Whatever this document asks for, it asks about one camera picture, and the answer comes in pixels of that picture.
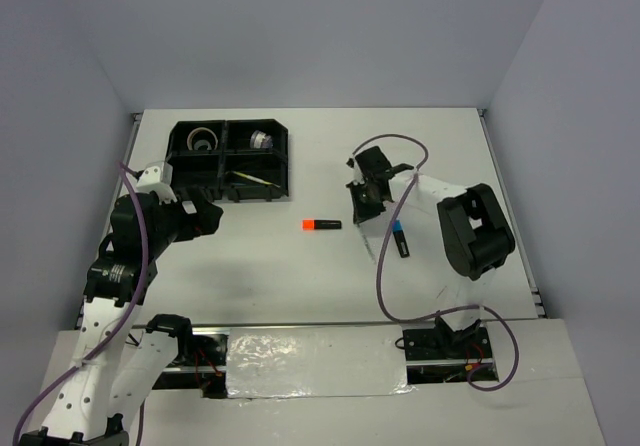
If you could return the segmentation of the blue highlighter marker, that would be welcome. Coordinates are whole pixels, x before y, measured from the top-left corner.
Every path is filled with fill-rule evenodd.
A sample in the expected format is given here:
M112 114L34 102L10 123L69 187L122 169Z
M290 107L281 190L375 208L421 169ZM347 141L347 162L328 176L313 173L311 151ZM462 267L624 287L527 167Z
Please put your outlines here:
M392 235L401 258L408 258L410 256L408 243L404 233L404 229L399 220L395 220L392 226Z

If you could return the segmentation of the yellow thin pen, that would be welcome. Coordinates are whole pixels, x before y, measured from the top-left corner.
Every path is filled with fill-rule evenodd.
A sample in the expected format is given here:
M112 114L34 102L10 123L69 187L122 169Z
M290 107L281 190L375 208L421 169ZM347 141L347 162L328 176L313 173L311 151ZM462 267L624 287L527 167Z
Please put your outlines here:
M232 175L234 175L234 176L236 176L238 178L242 178L244 180L252 182L252 183L260 184L260 185L263 185L263 186L280 188L280 186L278 184L276 184L276 183L273 183L271 181L267 181L267 180L265 180L263 178L256 177L256 176L244 173L244 172L231 171L230 174L232 174Z

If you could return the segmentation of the orange highlighter marker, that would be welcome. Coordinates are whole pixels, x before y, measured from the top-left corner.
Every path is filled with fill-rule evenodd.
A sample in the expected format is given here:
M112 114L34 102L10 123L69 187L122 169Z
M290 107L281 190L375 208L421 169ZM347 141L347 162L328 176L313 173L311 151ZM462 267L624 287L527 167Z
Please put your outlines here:
M304 219L302 221L303 231L315 230L340 230L342 228L341 220L333 219Z

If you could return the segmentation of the small clear tape roll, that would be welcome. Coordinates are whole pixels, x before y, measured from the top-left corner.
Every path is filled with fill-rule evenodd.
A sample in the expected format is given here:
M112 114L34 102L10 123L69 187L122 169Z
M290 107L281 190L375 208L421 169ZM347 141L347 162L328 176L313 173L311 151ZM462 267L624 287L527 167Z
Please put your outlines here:
M211 142L208 139L199 139L193 143L193 149L195 151L210 151L217 147L217 142Z

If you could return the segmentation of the large clear tape roll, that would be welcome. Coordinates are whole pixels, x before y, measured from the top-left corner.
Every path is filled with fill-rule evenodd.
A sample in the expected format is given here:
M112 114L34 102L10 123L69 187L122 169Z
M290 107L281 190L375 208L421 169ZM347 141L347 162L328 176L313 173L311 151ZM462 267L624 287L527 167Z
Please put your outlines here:
M187 136L187 139L186 139L187 149L189 151L195 151L193 149L193 143L199 139L208 139L211 142L216 141L217 147L214 150L218 148L218 145L219 145L218 135L212 129L208 127L196 127Z

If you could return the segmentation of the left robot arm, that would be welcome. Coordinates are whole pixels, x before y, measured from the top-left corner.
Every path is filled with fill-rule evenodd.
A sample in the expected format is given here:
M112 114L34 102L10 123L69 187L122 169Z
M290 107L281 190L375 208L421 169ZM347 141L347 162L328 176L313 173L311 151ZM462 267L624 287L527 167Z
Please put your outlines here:
M158 314L145 327L126 365L128 333L156 273L156 261L174 242L214 234L222 209L193 189L195 210L155 192L118 198L111 231L87 272L83 319L70 367L41 392L56 395L42 424L18 426L16 445L127 445L130 429L162 371L189 362L196 351L188 318Z

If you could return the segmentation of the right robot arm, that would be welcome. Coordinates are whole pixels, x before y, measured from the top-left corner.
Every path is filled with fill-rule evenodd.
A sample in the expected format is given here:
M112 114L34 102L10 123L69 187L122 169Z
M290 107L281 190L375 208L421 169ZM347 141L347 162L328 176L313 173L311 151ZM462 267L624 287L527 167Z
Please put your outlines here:
M480 315L485 309L483 291L516 247L493 189L484 183L474 186L447 183L422 174L419 166L406 163L393 166L377 146L358 146L347 165L354 170L354 179L347 188L355 225L381 216L387 203L394 205L376 264L376 297L383 315L398 324L432 320L433 338L414 346L420 351L457 357L471 344L478 344ZM408 207L438 219L438 243L449 269L460 280L450 307L422 317L401 319L385 305L382 280L390 241L396 242L402 258L410 256L399 220Z

